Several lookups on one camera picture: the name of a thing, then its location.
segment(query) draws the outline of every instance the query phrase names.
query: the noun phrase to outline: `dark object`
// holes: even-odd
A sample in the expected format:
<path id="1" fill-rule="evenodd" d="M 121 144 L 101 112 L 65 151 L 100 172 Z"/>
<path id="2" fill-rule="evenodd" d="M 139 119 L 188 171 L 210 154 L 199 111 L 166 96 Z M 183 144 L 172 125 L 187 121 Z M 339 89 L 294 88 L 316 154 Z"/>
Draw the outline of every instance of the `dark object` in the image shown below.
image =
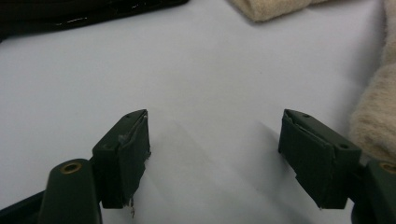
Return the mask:
<path id="1" fill-rule="evenodd" d="M 133 205 L 150 154 L 147 110 L 128 114 L 94 147 L 90 161 L 53 168 L 46 190 L 0 211 L 0 223 L 100 224 L 99 202 L 104 208 Z"/>
<path id="2" fill-rule="evenodd" d="M 285 110 L 279 152 L 320 208 L 344 209 L 354 203 L 352 223 L 396 223 L 396 165 L 359 164 L 361 149 L 318 120 Z"/>
<path id="3" fill-rule="evenodd" d="M 0 0 L 0 39 L 65 30 L 184 4 L 189 0 Z"/>

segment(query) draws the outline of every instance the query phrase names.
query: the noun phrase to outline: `metal grommet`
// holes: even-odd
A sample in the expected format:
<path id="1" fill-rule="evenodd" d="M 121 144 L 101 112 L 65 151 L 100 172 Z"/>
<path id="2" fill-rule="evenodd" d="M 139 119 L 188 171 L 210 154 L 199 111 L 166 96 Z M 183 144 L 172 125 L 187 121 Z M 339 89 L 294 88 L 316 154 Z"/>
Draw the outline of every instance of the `metal grommet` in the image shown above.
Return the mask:
<path id="1" fill-rule="evenodd" d="M 70 175 L 73 174 L 74 172 L 77 172 L 79 169 L 81 169 L 82 165 L 79 162 L 70 162 L 64 165 L 61 168 L 61 173 L 64 175 Z"/>
<path id="2" fill-rule="evenodd" d="M 396 165 L 387 162 L 379 163 L 382 169 L 386 170 L 388 173 L 396 175 Z"/>

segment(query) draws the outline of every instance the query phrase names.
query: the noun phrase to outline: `fleece cloth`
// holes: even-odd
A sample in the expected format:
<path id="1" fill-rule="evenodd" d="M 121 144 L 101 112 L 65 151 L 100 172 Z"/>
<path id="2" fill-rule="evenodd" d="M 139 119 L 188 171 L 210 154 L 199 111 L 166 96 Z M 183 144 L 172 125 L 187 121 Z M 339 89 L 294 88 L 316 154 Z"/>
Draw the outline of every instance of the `fleece cloth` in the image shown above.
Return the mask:
<path id="1" fill-rule="evenodd" d="M 253 21 L 268 21 L 328 0 L 232 0 Z"/>
<path id="2" fill-rule="evenodd" d="M 369 156 L 396 164 L 396 0 L 384 1 L 387 39 L 380 68 L 350 120 L 349 138 Z"/>

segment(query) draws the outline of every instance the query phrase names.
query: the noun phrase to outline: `cream towel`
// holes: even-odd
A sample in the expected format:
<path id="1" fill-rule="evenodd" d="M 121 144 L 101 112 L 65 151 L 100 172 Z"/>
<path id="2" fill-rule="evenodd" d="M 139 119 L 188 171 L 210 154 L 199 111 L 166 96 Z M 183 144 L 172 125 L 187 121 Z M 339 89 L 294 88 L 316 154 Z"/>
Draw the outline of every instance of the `cream towel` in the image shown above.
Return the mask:
<path id="1" fill-rule="evenodd" d="M 268 21 L 273 17 L 297 11 L 310 4 L 328 0 L 232 0 L 253 21 Z"/>
<path id="2" fill-rule="evenodd" d="M 369 156 L 396 163 L 396 0 L 385 0 L 387 41 L 381 67 L 361 97 L 350 140 Z"/>

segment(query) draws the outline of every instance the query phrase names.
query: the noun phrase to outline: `white surface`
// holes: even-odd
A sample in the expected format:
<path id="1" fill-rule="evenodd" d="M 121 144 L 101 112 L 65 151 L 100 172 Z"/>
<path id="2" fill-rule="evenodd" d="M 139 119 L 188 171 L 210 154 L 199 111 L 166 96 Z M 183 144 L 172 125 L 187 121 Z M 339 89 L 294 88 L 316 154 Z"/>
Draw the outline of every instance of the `white surface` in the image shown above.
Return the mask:
<path id="1" fill-rule="evenodd" d="M 136 215 L 104 223 L 350 223 L 320 211 L 277 153 L 284 108 L 347 133 L 378 67 L 382 1 L 336 1 L 253 24 L 227 1 L 0 44 L 0 208 L 91 157 L 146 108 L 152 157 Z"/>

